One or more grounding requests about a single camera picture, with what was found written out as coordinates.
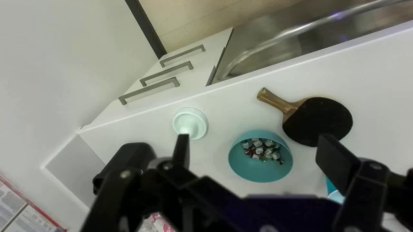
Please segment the teal bowl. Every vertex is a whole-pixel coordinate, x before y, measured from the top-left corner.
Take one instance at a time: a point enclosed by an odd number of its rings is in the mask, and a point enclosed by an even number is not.
[[[260,161],[248,158],[245,154],[242,142],[247,140],[272,140],[281,145],[281,154],[285,164],[281,165],[277,161]],[[252,131],[241,136],[229,155],[229,163],[232,169],[245,179],[251,182],[266,183],[276,182],[285,178],[294,168],[294,158],[290,147],[279,136],[266,131]]]

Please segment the bowl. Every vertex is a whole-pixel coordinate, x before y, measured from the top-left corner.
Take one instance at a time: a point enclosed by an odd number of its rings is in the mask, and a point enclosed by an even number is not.
[[[332,181],[330,181],[328,178],[326,178],[326,179],[327,179],[326,182],[327,182],[328,199],[343,205],[345,203],[345,196],[343,196],[339,192],[339,190],[336,189],[336,186],[334,185]]]
[[[242,143],[248,140],[272,140],[278,143],[281,146],[279,154],[282,155],[285,164],[281,165],[274,160],[263,163],[261,160],[246,155]],[[239,177],[259,183],[281,181],[294,168],[294,158],[285,140],[268,131],[252,131],[241,136],[230,151],[229,163]]]

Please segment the metal handle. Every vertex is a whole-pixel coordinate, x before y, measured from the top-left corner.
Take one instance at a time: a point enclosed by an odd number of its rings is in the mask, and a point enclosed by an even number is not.
[[[407,2],[407,0],[376,0],[376,2],[371,2],[371,3],[367,3],[367,4],[362,4],[362,5],[358,5],[358,7],[354,7],[354,8],[350,8],[350,9],[331,15],[328,17],[313,21],[313,22],[306,24],[306,25],[295,26],[295,27],[291,27],[288,30],[285,30],[281,34],[278,34],[276,38],[273,38],[270,40],[266,40],[266,42],[264,42],[264,43],[261,43],[261,44],[259,44],[259,45],[243,52],[238,57],[236,57],[233,60],[233,62],[226,67],[226,70],[224,73],[224,76],[221,76],[220,79],[224,80],[225,78],[228,78],[232,74],[232,71],[239,63],[242,63],[243,61],[246,61],[251,56],[254,56],[256,53],[260,53],[260,52],[263,52],[263,51],[265,51],[265,49],[268,49],[270,47],[274,47],[274,45],[279,44],[281,42],[285,42],[285,40],[291,39],[294,36],[299,36],[301,34],[305,34],[308,31],[312,31],[312,30],[314,30],[317,27],[321,27],[323,25],[327,25],[327,24],[332,24],[332,22],[336,22],[336,21],[343,21],[345,18],[349,18],[349,17],[353,17],[353,16],[357,16],[357,15],[361,15],[361,13],[365,13],[365,12],[370,12],[370,11],[374,11],[374,9],[377,9],[377,8],[383,8],[383,7],[397,4],[397,3],[402,3],[402,2]]]
[[[184,57],[184,56],[186,56],[186,54],[189,54],[189,53],[193,53],[193,52],[195,52],[195,51],[199,51],[199,49],[201,49],[203,53],[207,52],[206,47],[202,44],[202,45],[198,45],[198,47],[192,48],[192,49],[189,49],[189,51],[185,51],[185,52],[183,52],[183,53],[180,53],[180,54],[176,54],[176,56],[174,56],[174,57],[168,57],[168,58],[161,61],[161,66],[166,67],[166,66],[167,66],[167,65],[166,65],[167,62],[171,62],[171,61],[174,61],[174,60],[176,60],[176,58],[179,58],[179,57]]]
[[[126,94],[126,96],[122,96],[122,97],[119,97],[119,101],[121,101],[122,105],[126,106],[126,105],[128,105],[128,102],[127,102],[128,98],[132,98],[132,97],[136,97],[136,96],[148,93],[148,92],[150,92],[150,91],[154,91],[154,89],[157,89],[157,88],[161,88],[161,87],[163,87],[163,85],[168,85],[168,84],[174,84],[175,88],[180,87],[179,79],[177,79],[177,78],[171,78],[171,79],[163,80],[163,82],[161,82],[161,83],[157,83],[157,84],[154,84],[154,85],[146,87],[146,88],[144,88],[144,89],[140,89],[140,91],[136,91],[136,92],[131,92],[131,93],[128,93],[128,94]]]
[[[194,66],[193,66],[192,62],[185,62],[185,63],[181,63],[181,65],[179,65],[179,66],[174,66],[174,67],[171,67],[171,69],[168,69],[168,70],[157,73],[157,74],[154,74],[154,75],[152,75],[152,76],[146,76],[146,78],[141,79],[140,82],[141,82],[141,84],[143,84],[143,87],[148,87],[148,82],[149,82],[149,80],[157,79],[157,78],[159,78],[159,76],[163,76],[163,75],[166,75],[166,74],[170,74],[170,73],[174,73],[174,71],[177,71],[177,70],[181,70],[181,69],[184,69],[184,67],[189,67],[190,70],[194,70]]]

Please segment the small objects in bowl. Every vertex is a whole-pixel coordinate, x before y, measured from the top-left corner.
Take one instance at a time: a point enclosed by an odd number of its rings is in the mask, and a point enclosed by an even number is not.
[[[247,140],[242,142],[245,154],[251,159],[260,159],[263,163],[274,160],[281,165],[285,164],[281,145],[272,140]]]

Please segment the stainless steel sink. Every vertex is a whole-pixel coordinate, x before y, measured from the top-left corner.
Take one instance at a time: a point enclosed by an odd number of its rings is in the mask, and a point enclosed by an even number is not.
[[[344,11],[349,12],[349,9],[372,3],[383,5],[376,5],[377,9],[362,12],[344,20],[340,18],[339,13]],[[300,26],[313,26],[312,24],[319,22],[321,18],[330,17],[335,17],[335,21],[317,25],[317,27],[309,30],[300,29]],[[411,20],[413,20],[412,0],[384,0],[381,3],[368,0],[304,0],[294,7],[260,17],[234,29],[215,78],[210,84],[225,82]],[[297,29],[301,31],[288,38],[285,36],[286,39],[283,38],[283,34]],[[263,47],[266,43],[268,45],[269,43],[274,43],[276,45]]]

